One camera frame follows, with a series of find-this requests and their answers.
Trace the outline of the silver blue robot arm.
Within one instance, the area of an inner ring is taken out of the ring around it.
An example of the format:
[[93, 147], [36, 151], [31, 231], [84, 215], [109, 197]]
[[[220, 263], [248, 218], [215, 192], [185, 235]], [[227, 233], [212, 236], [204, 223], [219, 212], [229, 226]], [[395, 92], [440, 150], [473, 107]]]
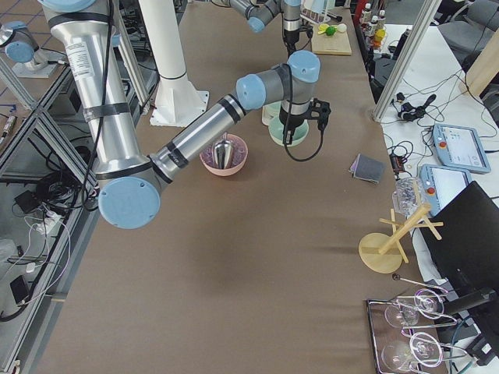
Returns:
[[262, 32], [276, 17], [281, 16], [281, 34], [288, 57], [297, 51], [296, 44], [304, 27], [301, 1], [268, 0], [262, 5], [252, 1], [211, 1], [212, 4], [235, 10], [256, 34]]
[[143, 227], [157, 215], [161, 192], [185, 168], [247, 113], [278, 102], [283, 143], [314, 120], [324, 130], [331, 113], [313, 95], [320, 60], [311, 51], [290, 50], [288, 61], [238, 79], [215, 105], [189, 81], [175, 8], [170, 1], [142, 1], [140, 9], [160, 83], [155, 114], [181, 132], [157, 153], [144, 155], [111, 45], [119, 7], [114, 1], [44, 1], [51, 34], [65, 47], [83, 116], [94, 139], [91, 165], [99, 185], [98, 208], [110, 224]]

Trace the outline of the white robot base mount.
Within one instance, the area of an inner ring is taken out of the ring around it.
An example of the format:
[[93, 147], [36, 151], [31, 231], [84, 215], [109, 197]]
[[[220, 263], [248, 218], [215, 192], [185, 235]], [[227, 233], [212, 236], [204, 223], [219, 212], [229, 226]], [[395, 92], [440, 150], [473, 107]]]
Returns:
[[209, 93], [189, 80], [173, 2], [144, 0], [140, 9], [160, 78], [150, 123], [186, 127], [206, 111]]

